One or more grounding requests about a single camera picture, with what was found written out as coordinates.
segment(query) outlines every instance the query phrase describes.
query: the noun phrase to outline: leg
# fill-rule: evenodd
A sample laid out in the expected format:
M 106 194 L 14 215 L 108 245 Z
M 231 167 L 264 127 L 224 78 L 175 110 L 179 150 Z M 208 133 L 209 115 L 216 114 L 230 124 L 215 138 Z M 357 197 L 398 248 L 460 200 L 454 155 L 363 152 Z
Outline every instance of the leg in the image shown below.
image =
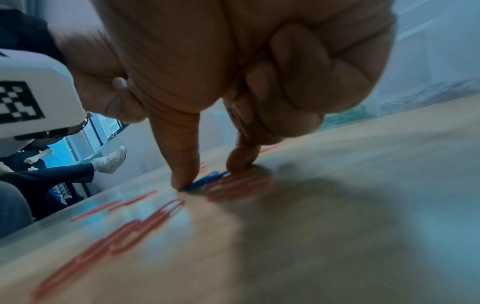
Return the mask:
M 95 175 L 92 164 L 46 168 L 37 171 L 7 173 L 0 181 L 14 185 L 27 196 L 43 195 L 64 182 L 90 183 Z
M 34 222 L 30 207 L 13 185 L 0 182 L 0 239 Z

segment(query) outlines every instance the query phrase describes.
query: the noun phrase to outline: finger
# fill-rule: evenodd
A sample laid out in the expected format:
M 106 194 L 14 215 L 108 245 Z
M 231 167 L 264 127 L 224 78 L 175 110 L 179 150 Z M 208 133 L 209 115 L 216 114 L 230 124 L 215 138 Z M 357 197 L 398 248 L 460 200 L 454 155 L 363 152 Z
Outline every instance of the finger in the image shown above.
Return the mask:
M 333 113 L 357 105 L 370 93 L 388 60 L 391 36 L 390 31 L 382 32 L 350 48 L 350 53 L 331 58 L 314 32 L 290 23 L 272 37 L 270 47 L 293 105 Z M 363 52 L 352 57 L 359 47 Z
M 200 113 L 180 112 L 160 103 L 147 112 L 156 142 L 172 170 L 171 185 L 184 189 L 200 170 Z
M 122 77 L 113 79 L 116 96 L 108 104 L 105 114 L 126 123 L 139 123 L 147 118 L 145 108 L 140 100 L 132 94 L 127 81 Z
M 283 136 L 265 126 L 256 111 L 254 96 L 250 92 L 238 94 L 231 108 L 227 105 L 227 110 L 233 113 L 230 117 L 234 120 L 235 126 L 239 127 L 251 142 L 259 145 L 273 145 L 284 139 Z
M 241 132 L 238 132 L 238 139 L 235 149 L 230 153 L 226 162 L 226 168 L 231 173 L 237 173 L 251 166 L 260 154 L 261 145 L 251 143 Z
M 300 110 L 287 99 L 272 60 L 257 63 L 246 79 L 262 122 L 275 133 L 297 137 L 318 130 L 323 123 L 324 115 Z

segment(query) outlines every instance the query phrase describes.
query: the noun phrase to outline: skin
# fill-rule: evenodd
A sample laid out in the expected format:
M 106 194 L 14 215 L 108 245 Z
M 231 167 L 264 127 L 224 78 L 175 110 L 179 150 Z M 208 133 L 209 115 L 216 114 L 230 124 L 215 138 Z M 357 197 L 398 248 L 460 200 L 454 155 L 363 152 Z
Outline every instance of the skin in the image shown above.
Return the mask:
M 389 0 L 93 3 L 109 36 L 91 34 L 100 43 L 78 46 L 105 55 L 94 64 L 66 56 L 80 97 L 90 111 L 149 117 L 176 189 L 199 172 L 200 111 L 224 97 L 240 130 L 227 166 L 242 170 L 260 144 L 312 132 L 326 113 L 365 98 L 396 21 Z M 247 89 L 237 94 L 243 79 Z

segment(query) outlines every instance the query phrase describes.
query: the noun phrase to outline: table surface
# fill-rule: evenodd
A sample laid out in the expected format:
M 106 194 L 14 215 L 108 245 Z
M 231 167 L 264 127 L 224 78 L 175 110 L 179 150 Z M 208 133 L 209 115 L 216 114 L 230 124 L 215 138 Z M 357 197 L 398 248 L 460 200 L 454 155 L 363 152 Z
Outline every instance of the table surface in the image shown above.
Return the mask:
M 478 304 L 479 135 L 477 95 L 289 140 L 257 162 L 271 191 L 232 203 L 181 193 L 162 229 L 44 302 Z M 226 156 L 203 155 L 204 175 Z M 26 303 L 96 240 L 175 198 L 169 179 L 148 173 L 0 242 L 0 303 Z

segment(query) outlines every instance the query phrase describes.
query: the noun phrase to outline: blue paper clip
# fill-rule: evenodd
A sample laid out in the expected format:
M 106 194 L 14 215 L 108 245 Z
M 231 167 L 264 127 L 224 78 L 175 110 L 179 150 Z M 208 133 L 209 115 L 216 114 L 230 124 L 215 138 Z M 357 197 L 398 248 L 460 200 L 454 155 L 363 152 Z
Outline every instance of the blue paper clip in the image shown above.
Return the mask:
M 195 183 L 193 183 L 190 187 L 185 188 L 184 190 L 182 190 L 182 192 L 191 192 L 191 191 L 194 191 L 194 190 L 198 190 L 198 189 L 202 188 L 203 186 L 205 186 L 206 184 L 211 183 L 214 180 L 220 179 L 220 178 L 224 177 L 225 175 L 227 175 L 229 173 L 230 172 L 228 172 L 228 171 L 225 171 L 223 173 L 220 173 L 218 171 L 212 172 L 209 175 L 207 175 L 206 177 L 201 178 L 198 181 L 196 181 Z

